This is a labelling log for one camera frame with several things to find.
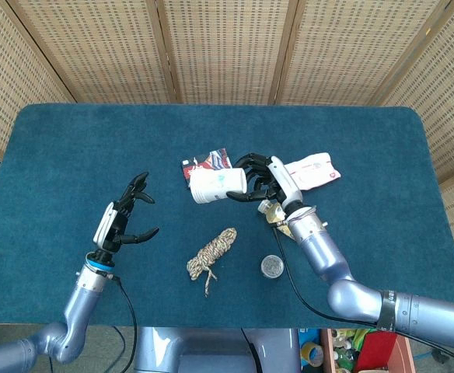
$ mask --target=robotic hand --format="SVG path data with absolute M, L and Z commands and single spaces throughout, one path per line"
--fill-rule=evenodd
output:
M 82 352 L 86 330 L 101 292 L 108 279 L 119 281 L 112 275 L 113 255 L 121 245 L 140 243 L 151 239 L 158 228 L 143 235 L 125 235 L 128 219 L 136 199 L 153 204 L 154 200 L 143 192 L 148 173 L 136 176 L 124 191 L 120 200 L 111 202 L 94 235 L 96 251 L 87 253 L 78 274 L 75 289 L 65 307 L 65 323 L 53 322 L 38 333 L 22 340 L 0 346 L 0 373 L 27 372 L 37 360 L 37 355 L 46 354 L 67 364 Z
M 234 167 L 246 171 L 253 191 L 227 193 L 241 202 L 277 199 L 287 224 L 317 275 L 330 285 L 327 301 L 339 316 L 376 323 L 378 329 L 399 331 L 454 347 L 454 303 L 396 291 L 377 291 L 359 284 L 346 259 L 316 215 L 303 204 L 302 193 L 277 157 L 248 154 Z

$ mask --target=paper cup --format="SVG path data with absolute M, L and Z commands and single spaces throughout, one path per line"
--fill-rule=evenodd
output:
M 227 198 L 227 192 L 245 193 L 244 169 L 195 169 L 190 174 L 190 192 L 197 204 Z

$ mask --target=floor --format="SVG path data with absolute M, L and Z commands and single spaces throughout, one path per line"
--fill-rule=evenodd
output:
M 0 344 L 34 334 L 41 327 L 42 325 L 37 324 L 0 325 Z M 124 336 L 127 346 L 122 358 L 111 371 L 120 371 L 128 363 L 131 355 L 133 329 L 128 326 L 119 327 L 118 329 Z M 417 373 L 454 373 L 453 359 L 449 359 L 445 364 L 440 364 L 429 354 L 431 351 L 430 347 L 414 341 L 410 342 L 410 346 L 414 355 Z M 107 371 L 108 367 L 111 366 L 122 351 L 122 348 L 123 342 L 115 329 L 110 326 L 90 326 L 87 330 L 86 346 L 80 357 L 68 365 L 61 365 L 54 361 L 54 372 L 84 371 L 86 373 L 100 373 Z M 45 373 L 49 371 L 49 360 L 46 356 L 40 356 L 32 372 Z

